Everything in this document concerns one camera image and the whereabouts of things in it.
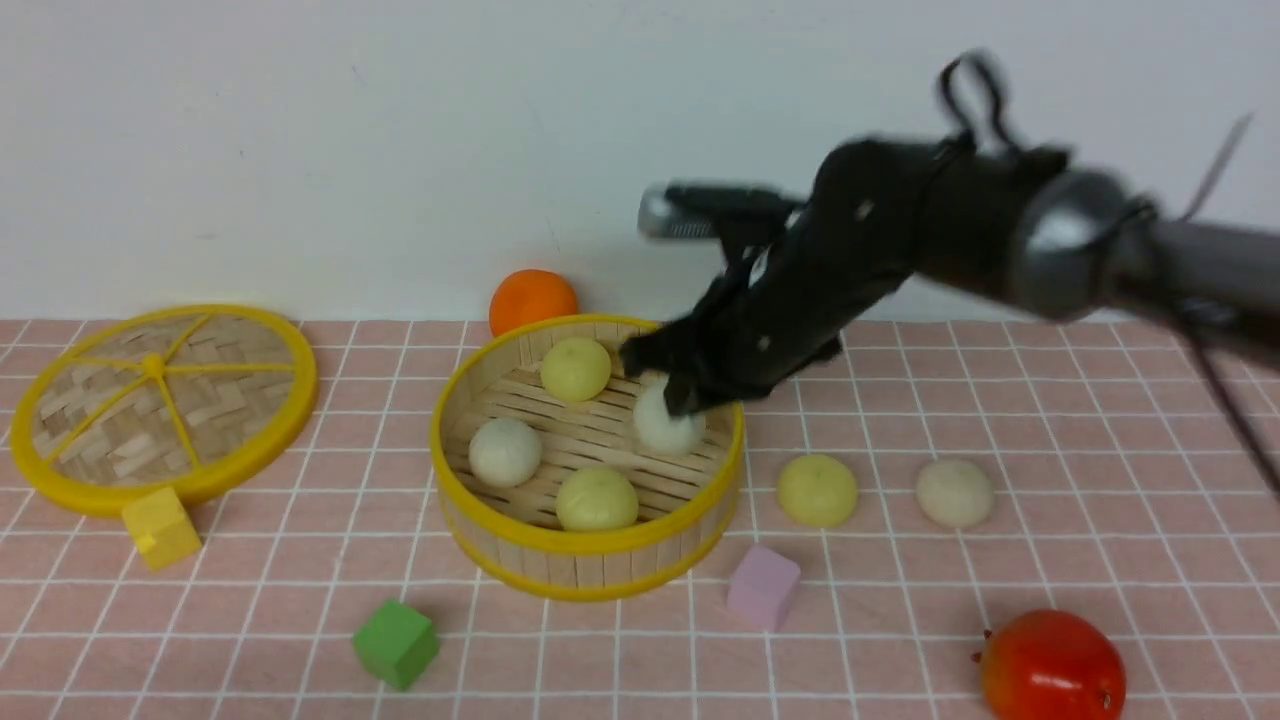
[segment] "toy orange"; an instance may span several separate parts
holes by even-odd
[[[548,270],[507,275],[489,301],[489,332],[499,337],[530,323],[577,314],[577,293],[568,281]]]

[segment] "yellow spoke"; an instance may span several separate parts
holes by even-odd
[[[81,365],[106,365],[108,368],[115,368],[116,370],[137,370],[142,372],[142,365],[140,363],[129,363],[128,360],[114,360],[111,357],[73,357],[72,363]]]
[[[160,395],[164,396],[164,404],[169,406],[169,413],[173,414],[173,427],[178,430],[178,439],[182,441],[182,446],[187,448],[187,456],[191,457],[191,469],[200,469],[200,456],[196,455],[196,446],[191,443],[191,436],[187,434],[187,424],[182,421],[182,415],[178,414],[178,405],[173,401],[173,395],[169,392],[169,383],[164,382],[164,378],[156,378],[156,383],[160,384]]]
[[[147,382],[147,377],[142,375],[138,379],[131,382],[129,384],[116,391],[116,393],[113,395],[106,402],[100,405],[97,410],[90,413],[88,418],[84,418],[84,420],[79,425],[77,425],[74,430],[72,430],[72,434],[67,436],[67,439],[64,439],[58,445],[58,448],[54,450],[52,455],[45,457],[45,461],[52,464],[55,460],[61,457],[61,455],[67,452],[67,448],[70,447],[73,442],[76,442],[76,438],[84,434],[84,430],[87,430],[90,425],[96,423],[97,419],[101,418],[108,410],[110,410],[116,402],[124,400],[127,395],[142,387],[142,383],[145,382]]]
[[[169,365],[164,369],[165,373],[170,374],[183,374],[183,373],[292,373],[293,365],[270,365],[270,364],[248,364],[248,365]]]
[[[201,315],[200,319],[196,320],[195,324],[192,324],[189,328],[187,328],[187,331],[184,333],[182,333],[180,336],[178,336],[178,340],[173,341],[173,345],[170,345],[169,350],[165,351],[165,354],[164,354],[164,361],[168,363],[169,360],[173,360],[173,356],[177,355],[179,350],[182,350],[182,345],[184,342],[187,342],[188,340],[191,340],[191,336],[196,334],[196,331],[198,331],[200,328],[202,328],[205,325],[205,323],[207,323],[214,316],[211,314]]]

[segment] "robotic arm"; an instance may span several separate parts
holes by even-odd
[[[964,65],[987,91],[995,154],[979,152],[955,100]],[[767,397],[838,356],[840,331],[919,273],[1047,322],[1117,309],[1180,332],[1261,464],[1204,348],[1280,368],[1280,233],[1194,222],[1194,210],[1162,218],[1106,170],[1071,167],[1069,150],[1024,147],[980,53],[948,64],[938,91],[954,135],[841,145],[808,199],[759,186],[649,188],[640,232],[718,240],[726,269],[687,315],[623,343],[626,373],[667,373],[673,416]]]

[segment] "tomato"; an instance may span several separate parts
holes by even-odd
[[[1124,710],[1124,661],[1083,618],[1033,610],[974,655],[982,692],[998,720],[1116,720]]]

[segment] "cube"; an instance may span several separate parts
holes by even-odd
[[[200,534],[173,486],[125,505],[120,518],[138,555],[152,571],[200,552]]]
[[[431,620],[394,600],[374,612],[351,644],[365,671],[398,691],[408,689],[440,652]]]
[[[799,584],[800,565],[762,544],[751,546],[730,579],[728,610],[774,633],[782,626]]]

